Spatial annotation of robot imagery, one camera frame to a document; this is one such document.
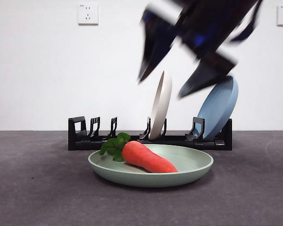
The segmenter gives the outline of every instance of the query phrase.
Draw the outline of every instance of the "green plate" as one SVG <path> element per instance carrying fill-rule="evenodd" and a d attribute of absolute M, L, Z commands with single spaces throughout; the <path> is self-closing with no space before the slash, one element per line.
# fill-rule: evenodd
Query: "green plate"
<path fill-rule="evenodd" d="M 149 173 L 143 168 L 112 160 L 110 154 L 103 156 L 96 151 L 88 161 L 101 177 L 112 182 L 135 187 L 170 187 L 190 183 L 204 176 L 213 164 L 209 154 L 173 145 L 146 145 L 154 153 L 168 159 L 177 168 L 177 173 Z"/>

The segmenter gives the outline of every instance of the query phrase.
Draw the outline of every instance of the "blue plate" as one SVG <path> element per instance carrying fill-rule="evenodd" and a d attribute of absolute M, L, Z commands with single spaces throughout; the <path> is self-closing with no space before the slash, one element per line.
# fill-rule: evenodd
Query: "blue plate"
<path fill-rule="evenodd" d="M 203 140 L 210 141 L 220 132 L 230 118 L 238 98 L 238 84 L 234 77 L 217 84 L 204 101 L 198 116 L 205 119 Z M 198 135 L 201 126 L 196 124 L 194 135 Z"/>

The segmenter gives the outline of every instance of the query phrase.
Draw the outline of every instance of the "plate rim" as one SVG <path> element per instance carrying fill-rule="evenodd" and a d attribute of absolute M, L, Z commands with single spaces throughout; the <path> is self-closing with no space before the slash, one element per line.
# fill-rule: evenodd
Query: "plate rim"
<path fill-rule="evenodd" d="M 174 147 L 181 147 L 181 148 L 188 148 L 188 149 L 192 149 L 192 150 L 196 150 L 198 152 L 201 152 L 201 153 L 204 153 L 205 155 L 207 155 L 211 161 L 209 164 L 203 166 L 203 167 L 200 167 L 200 168 L 197 168 L 195 170 L 185 170 L 185 171 L 181 171 L 181 172 L 172 172 L 172 173 L 147 173 L 147 172 L 124 172 L 124 171 L 120 171 L 120 170 L 117 170 L 117 169 L 110 169 L 110 168 L 107 168 L 107 167 L 103 167 L 103 166 L 100 166 L 94 162 L 91 161 L 91 157 L 94 155 L 94 154 L 97 154 L 98 152 L 100 152 L 100 150 L 98 151 L 95 151 L 93 153 L 91 153 L 89 156 L 88 156 L 88 162 L 95 166 L 95 167 L 99 167 L 103 170 L 108 170 L 108 171 L 112 171 L 112 172 L 118 172 L 118 173 L 125 173 L 125 174 L 137 174 L 137 175 L 149 175 L 149 176 L 157 176 L 157 175 L 178 175 L 178 174 L 186 174 L 186 173 L 192 173 L 192 172 L 196 172 L 196 171 L 200 171 L 200 170 L 204 170 L 208 167 L 211 167 L 214 163 L 214 158 L 206 153 L 206 152 L 203 152 L 201 150 L 197 150 L 197 149 L 194 149 L 194 148 L 190 148 L 190 147 L 183 147 L 183 146 L 177 146 L 177 145 L 163 145 L 163 146 L 174 146 Z"/>

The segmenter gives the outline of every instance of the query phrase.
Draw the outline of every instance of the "blurry robot arm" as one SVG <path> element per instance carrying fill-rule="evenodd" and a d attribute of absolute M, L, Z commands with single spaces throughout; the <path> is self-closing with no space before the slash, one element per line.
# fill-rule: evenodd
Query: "blurry robot arm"
<path fill-rule="evenodd" d="M 200 60 L 198 68 L 180 90 L 179 96 L 184 97 L 225 79 L 235 64 L 216 50 L 257 3 L 250 24 L 232 41 L 243 41 L 250 36 L 262 0 L 172 1 L 183 7 L 175 25 L 149 8 L 144 11 L 146 40 L 139 81 L 150 75 L 178 36 Z"/>

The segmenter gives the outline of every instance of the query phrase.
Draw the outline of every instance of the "carrot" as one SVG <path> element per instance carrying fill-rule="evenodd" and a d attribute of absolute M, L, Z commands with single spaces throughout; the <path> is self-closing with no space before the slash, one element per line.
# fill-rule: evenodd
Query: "carrot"
<path fill-rule="evenodd" d="M 127 163 L 140 166 L 152 173 L 178 172 L 168 160 L 152 152 L 149 148 L 137 141 L 125 144 L 122 156 Z"/>
<path fill-rule="evenodd" d="M 103 143 L 100 155 L 107 151 L 114 155 L 114 161 L 126 161 L 152 173 L 178 172 L 169 160 L 155 154 L 138 141 L 129 141 L 130 139 L 130 135 L 126 133 L 118 134 L 117 138 L 111 138 Z"/>

